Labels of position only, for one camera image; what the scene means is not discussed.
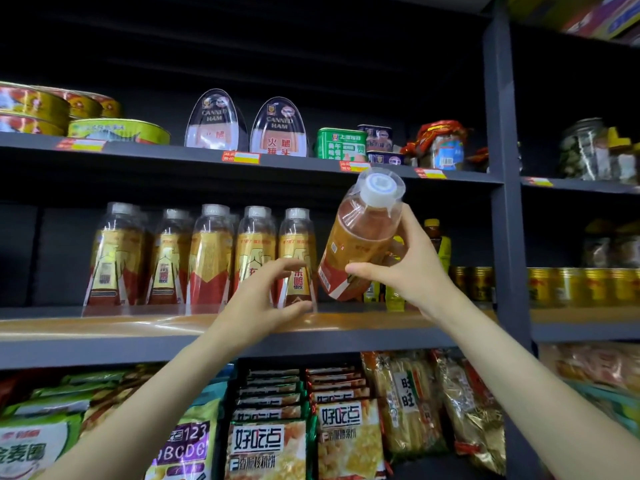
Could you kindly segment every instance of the price tag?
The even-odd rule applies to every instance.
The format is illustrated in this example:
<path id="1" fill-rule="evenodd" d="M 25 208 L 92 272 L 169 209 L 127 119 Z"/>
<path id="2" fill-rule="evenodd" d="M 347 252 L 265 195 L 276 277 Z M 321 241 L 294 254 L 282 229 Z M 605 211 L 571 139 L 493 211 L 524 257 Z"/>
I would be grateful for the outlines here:
<path id="1" fill-rule="evenodd" d="M 537 185 L 539 187 L 553 187 L 554 186 L 548 178 L 525 177 L 525 179 L 531 185 Z"/>
<path id="2" fill-rule="evenodd" d="M 404 411 L 418 411 L 418 404 L 416 403 L 410 372 L 394 372 L 394 381 L 396 382 L 400 407 L 404 409 Z"/>
<path id="3" fill-rule="evenodd" d="M 356 173 L 359 173 L 366 170 L 367 168 L 371 168 L 371 165 L 368 163 L 340 161 L 340 170 L 342 171 L 354 171 Z"/>
<path id="4" fill-rule="evenodd" d="M 260 153 L 223 152 L 222 161 L 227 163 L 252 163 L 260 165 Z"/>
<path id="5" fill-rule="evenodd" d="M 447 176 L 442 170 L 436 170 L 433 168 L 414 168 L 414 170 L 420 178 L 437 178 L 440 180 L 447 179 Z"/>
<path id="6" fill-rule="evenodd" d="M 64 138 L 56 145 L 57 150 L 65 150 L 68 152 L 101 152 L 104 139 L 81 139 L 81 138 Z"/>

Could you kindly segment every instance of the held bottle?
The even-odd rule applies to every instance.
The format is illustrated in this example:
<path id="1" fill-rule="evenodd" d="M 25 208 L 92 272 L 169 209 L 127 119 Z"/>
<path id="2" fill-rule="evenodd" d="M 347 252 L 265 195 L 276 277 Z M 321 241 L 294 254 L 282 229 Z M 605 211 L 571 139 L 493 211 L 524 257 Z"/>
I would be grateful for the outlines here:
<path id="1" fill-rule="evenodd" d="M 359 176 L 338 208 L 318 275 L 326 293 L 345 301 L 369 286 L 345 272 L 350 262 L 381 264 L 402 213 L 404 182 L 394 172 L 369 168 Z"/>
<path id="2" fill-rule="evenodd" d="M 226 205 L 206 203 L 202 206 L 202 215 L 196 221 L 191 238 L 187 304 L 227 304 L 233 234 Z"/>
<path id="3" fill-rule="evenodd" d="M 148 305 L 183 305 L 189 274 L 191 219 L 187 210 L 164 209 L 156 232 Z"/>
<path id="4" fill-rule="evenodd" d="M 142 245 L 143 229 L 135 206 L 109 202 L 95 234 L 84 306 L 136 304 Z"/>
<path id="5" fill-rule="evenodd" d="M 272 259 L 276 259 L 276 229 L 271 209 L 258 205 L 246 207 L 236 237 L 234 293 L 240 283 Z M 273 295 L 272 290 L 269 295 L 272 304 Z"/>
<path id="6" fill-rule="evenodd" d="M 424 221 L 424 231 L 429 236 L 440 258 L 444 272 L 448 273 L 449 266 L 451 265 L 451 239 L 442 235 L 440 231 L 440 220 L 438 219 L 426 219 Z"/>
<path id="7" fill-rule="evenodd" d="M 309 218 L 308 209 L 295 207 L 287 209 L 285 219 L 280 226 L 280 245 L 278 257 L 302 259 L 307 267 L 295 271 L 290 278 L 277 282 L 278 308 L 295 303 L 296 301 L 311 301 L 317 306 L 317 291 L 313 281 L 313 261 L 315 253 L 311 245 L 315 245 L 314 225 Z"/>

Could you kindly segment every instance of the vertical shelf support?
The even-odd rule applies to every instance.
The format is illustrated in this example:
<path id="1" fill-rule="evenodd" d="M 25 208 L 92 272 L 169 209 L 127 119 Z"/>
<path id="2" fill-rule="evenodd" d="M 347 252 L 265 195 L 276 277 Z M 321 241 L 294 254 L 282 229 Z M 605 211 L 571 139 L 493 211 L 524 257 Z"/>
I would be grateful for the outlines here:
<path id="1" fill-rule="evenodd" d="M 505 0 L 495 1 L 492 21 L 484 32 L 483 55 L 491 173 L 498 175 L 504 183 L 493 191 L 491 202 L 498 320 L 531 352 L 511 35 Z M 508 418 L 505 437 L 507 478 L 539 480 L 538 456 Z"/>

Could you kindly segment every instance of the luncheon meat can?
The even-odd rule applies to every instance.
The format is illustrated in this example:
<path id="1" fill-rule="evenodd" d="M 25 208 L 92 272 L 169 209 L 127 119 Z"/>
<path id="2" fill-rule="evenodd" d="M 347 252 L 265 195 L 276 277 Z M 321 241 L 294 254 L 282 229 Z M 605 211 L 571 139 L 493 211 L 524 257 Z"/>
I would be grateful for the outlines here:
<path id="1" fill-rule="evenodd" d="M 0 111 L 0 132 L 31 133 L 64 136 L 65 131 L 51 123 L 31 116 Z"/>
<path id="2" fill-rule="evenodd" d="M 102 112 L 100 113 L 101 117 L 121 118 L 124 116 L 124 113 L 122 112 L 122 104 L 117 102 L 114 98 L 96 93 L 83 92 L 82 94 L 84 96 L 90 97 L 102 106 Z"/>
<path id="3" fill-rule="evenodd" d="M 367 134 L 368 152 L 393 151 L 393 131 L 388 126 L 358 125 L 358 129 Z"/>
<path id="4" fill-rule="evenodd" d="M 69 91 L 68 89 L 44 88 L 35 86 L 35 89 L 61 97 L 69 103 L 69 116 L 72 119 L 84 120 L 87 118 L 99 118 L 102 113 L 102 106 L 98 101 L 91 99 L 80 91 Z"/>
<path id="5" fill-rule="evenodd" d="M 392 152 L 367 152 L 369 163 L 385 163 L 387 165 L 402 165 L 404 155 Z"/>
<path id="6" fill-rule="evenodd" d="M 253 122 L 250 151 L 306 157 L 307 149 L 305 125 L 295 104 L 281 97 L 264 103 Z"/>
<path id="7" fill-rule="evenodd" d="M 146 144 L 169 144 L 169 132 L 160 126 L 138 120 L 97 118 L 77 120 L 69 124 L 72 138 L 133 141 Z"/>
<path id="8" fill-rule="evenodd" d="M 229 94 L 210 89 L 198 99 L 189 118 L 184 145 L 210 150 L 249 151 L 244 118 Z"/>
<path id="9" fill-rule="evenodd" d="M 32 116 L 64 129 L 69 122 L 69 110 L 69 103 L 61 97 L 30 86 L 0 82 L 0 111 Z"/>
<path id="10" fill-rule="evenodd" d="M 317 157 L 327 160 L 366 162 L 367 134 L 364 131 L 320 128 L 316 141 Z"/>

